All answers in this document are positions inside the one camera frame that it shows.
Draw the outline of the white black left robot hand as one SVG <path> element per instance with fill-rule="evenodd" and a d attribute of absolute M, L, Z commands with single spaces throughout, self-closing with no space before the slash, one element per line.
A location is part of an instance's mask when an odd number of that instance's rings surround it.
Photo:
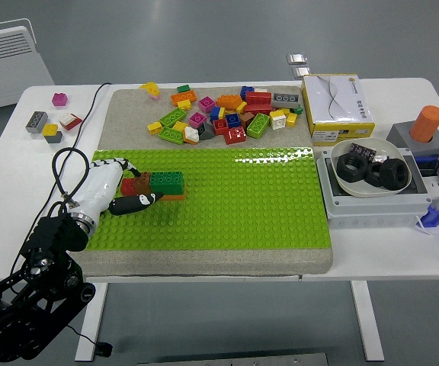
<path fill-rule="evenodd" d="M 157 192 L 114 198 L 126 170 L 135 177 L 141 176 L 125 158 L 93 161 L 88 177 L 73 197 L 78 206 L 69 208 L 70 216 L 89 226 L 97 226 L 103 211 L 109 210 L 115 216 L 132 214 L 145 210 L 163 197 L 162 192 Z"/>

